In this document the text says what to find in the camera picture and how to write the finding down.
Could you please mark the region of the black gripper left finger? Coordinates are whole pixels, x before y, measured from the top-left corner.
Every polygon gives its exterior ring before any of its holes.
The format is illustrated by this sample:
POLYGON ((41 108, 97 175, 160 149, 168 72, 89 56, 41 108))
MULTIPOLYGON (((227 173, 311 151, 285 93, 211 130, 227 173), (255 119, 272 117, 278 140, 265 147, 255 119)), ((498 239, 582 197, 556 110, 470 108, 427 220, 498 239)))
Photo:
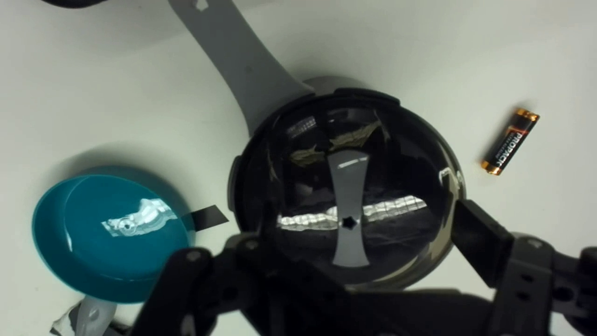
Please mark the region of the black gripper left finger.
POLYGON ((129 336, 211 336, 218 317, 241 311, 259 336, 347 334, 345 293, 270 242, 237 235, 213 255, 175 252, 129 336))

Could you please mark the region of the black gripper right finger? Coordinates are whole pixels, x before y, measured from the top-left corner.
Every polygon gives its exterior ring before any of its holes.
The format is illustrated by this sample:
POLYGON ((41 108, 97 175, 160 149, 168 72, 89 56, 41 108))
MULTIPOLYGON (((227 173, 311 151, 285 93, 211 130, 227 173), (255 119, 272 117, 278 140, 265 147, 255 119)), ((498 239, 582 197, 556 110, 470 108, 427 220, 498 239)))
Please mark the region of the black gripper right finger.
POLYGON ((561 313, 582 336, 597 336, 597 248, 578 255, 550 242, 511 233, 472 199, 459 199, 451 242, 494 289, 487 336, 550 336, 550 313, 561 313))

